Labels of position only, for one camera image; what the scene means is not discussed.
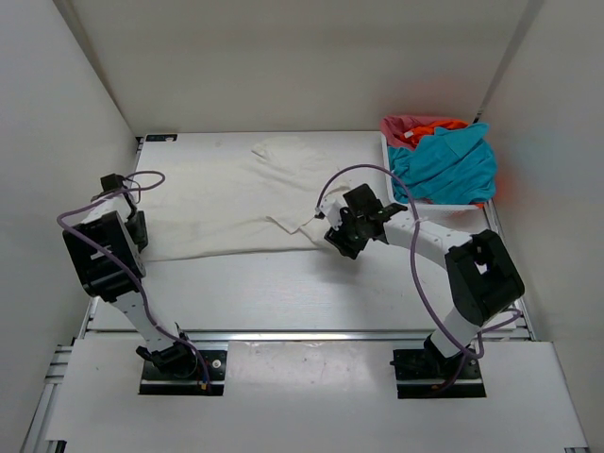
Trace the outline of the white t shirt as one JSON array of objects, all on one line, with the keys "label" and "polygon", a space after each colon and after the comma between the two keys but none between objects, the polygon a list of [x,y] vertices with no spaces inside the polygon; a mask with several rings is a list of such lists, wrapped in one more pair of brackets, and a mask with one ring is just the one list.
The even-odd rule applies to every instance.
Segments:
[{"label": "white t shirt", "polygon": [[147,262],[327,248],[319,194],[338,171],[382,162],[376,132],[179,134],[145,141]]}]

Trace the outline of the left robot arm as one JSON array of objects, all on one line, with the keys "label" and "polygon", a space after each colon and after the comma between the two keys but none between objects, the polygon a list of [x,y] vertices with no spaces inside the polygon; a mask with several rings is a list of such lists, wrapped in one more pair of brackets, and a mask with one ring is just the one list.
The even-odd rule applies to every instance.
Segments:
[{"label": "left robot arm", "polygon": [[89,205],[57,217],[62,238],[83,290],[120,311],[142,336],[137,354],[160,372],[176,378],[210,382],[208,366],[175,321],[164,320],[143,287],[146,269],[141,253],[148,246],[145,215],[134,194],[156,189],[165,181],[160,171],[141,171],[159,181],[143,186],[128,176],[100,178],[101,192]]}]

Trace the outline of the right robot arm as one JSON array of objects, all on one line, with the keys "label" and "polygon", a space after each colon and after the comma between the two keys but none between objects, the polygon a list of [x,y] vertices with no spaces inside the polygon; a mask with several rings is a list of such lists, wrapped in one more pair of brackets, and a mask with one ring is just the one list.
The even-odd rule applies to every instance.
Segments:
[{"label": "right robot arm", "polygon": [[398,362],[412,379],[448,376],[482,329],[525,292],[506,246],[491,229],[469,234],[423,220],[408,206],[383,205],[366,184],[345,193],[342,202],[324,198],[315,212],[329,223],[326,241],[344,257],[354,260],[369,242],[379,241],[445,270],[453,307],[418,355]]}]

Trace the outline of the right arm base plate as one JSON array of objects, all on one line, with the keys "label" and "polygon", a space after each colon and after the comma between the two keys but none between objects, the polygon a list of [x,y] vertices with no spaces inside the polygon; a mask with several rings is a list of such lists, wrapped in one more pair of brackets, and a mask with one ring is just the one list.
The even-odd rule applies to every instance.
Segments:
[{"label": "right arm base plate", "polygon": [[424,349],[395,349],[398,399],[484,398],[487,396],[479,363],[463,354],[439,364]]}]

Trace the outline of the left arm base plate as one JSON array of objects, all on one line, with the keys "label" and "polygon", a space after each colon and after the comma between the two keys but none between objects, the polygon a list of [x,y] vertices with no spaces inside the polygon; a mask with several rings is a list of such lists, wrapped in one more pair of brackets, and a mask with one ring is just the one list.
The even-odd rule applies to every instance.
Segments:
[{"label": "left arm base plate", "polygon": [[165,351],[150,353],[138,346],[143,359],[139,384],[141,395],[222,396],[227,371],[227,351],[199,349],[201,360],[185,345],[176,343]]}]

